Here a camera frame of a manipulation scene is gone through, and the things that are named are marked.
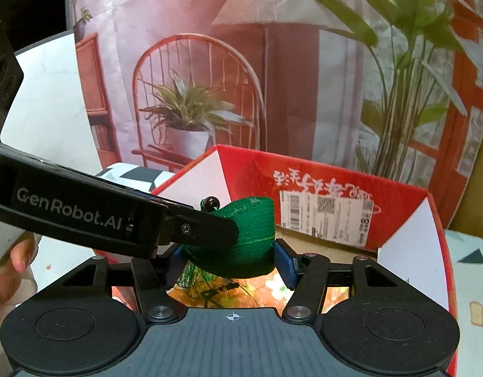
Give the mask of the person's left hand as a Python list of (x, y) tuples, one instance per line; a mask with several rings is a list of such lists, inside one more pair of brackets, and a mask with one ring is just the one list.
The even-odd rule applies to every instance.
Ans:
[(0, 264), (0, 308), (17, 292), (23, 274), (37, 254), (38, 242), (32, 232), (25, 232)]

